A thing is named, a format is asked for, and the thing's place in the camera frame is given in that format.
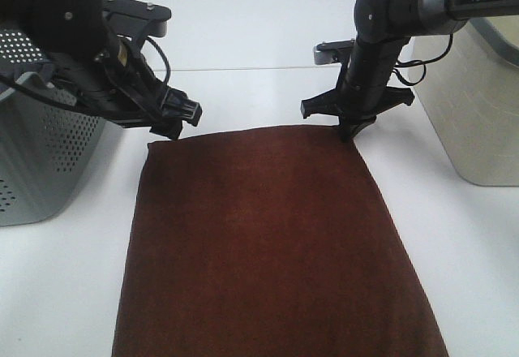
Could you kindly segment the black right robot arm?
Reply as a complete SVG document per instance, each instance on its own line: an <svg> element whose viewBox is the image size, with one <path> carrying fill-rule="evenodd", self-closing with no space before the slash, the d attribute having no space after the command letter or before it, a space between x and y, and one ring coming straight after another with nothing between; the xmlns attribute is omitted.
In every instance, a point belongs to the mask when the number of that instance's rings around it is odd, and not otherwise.
<svg viewBox="0 0 519 357"><path fill-rule="evenodd" d="M517 15L518 0L356 0L356 37L324 42L314 48L318 65L340 63L336 86L301 103L304 118L335 116L342 140L355 137L378 114L400 104L411 105L411 83L391 87L391 75L425 61L399 62L412 37L447 36L479 17Z"/></svg>

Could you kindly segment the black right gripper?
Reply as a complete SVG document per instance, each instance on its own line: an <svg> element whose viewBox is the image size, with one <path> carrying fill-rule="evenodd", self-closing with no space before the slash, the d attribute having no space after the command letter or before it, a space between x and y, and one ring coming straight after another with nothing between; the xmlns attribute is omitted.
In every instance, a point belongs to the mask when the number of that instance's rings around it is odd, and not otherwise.
<svg viewBox="0 0 519 357"><path fill-rule="evenodd" d="M407 40L371 44L355 40L347 63L341 65L336 86L301 102L304 118L313 114L339 118L341 142L352 140L376 121L376 116L398 105L411 105L410 88L388 86L392 70Z"/></svg>

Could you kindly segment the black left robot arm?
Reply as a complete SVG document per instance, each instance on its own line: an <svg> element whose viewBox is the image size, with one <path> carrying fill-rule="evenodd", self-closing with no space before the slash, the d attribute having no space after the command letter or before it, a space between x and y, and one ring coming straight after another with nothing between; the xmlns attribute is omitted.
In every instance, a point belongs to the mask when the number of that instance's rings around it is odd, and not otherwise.
<svg viewBox="0 0 519 357"><path fill-rule="evenodd" d="M176 140L197 126L202 108L160 80L141 50L156 47L172 17L168 7L136 0L1 0L1 20L18 28L49 59L50 81L75 98L60 103L3 76L2 84L56 108L147 127Z"/></svg>

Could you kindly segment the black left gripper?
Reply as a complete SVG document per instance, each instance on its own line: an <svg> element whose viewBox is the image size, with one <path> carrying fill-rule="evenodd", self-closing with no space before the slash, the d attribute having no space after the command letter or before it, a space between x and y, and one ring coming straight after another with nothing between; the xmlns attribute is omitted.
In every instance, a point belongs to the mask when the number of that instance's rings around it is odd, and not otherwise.
<svg viewBox="0 0 519 357"><path fill-rule="evenodd" d="M152 134L177 140L183 123L198 125L202 107L184 91L169 86L168 58L155 40L145 40L165 65L163 79L156 77L139 46L116 34L52 48L48 56L71 82L79 102L96 115L125 128L150 127Z"/></svg>

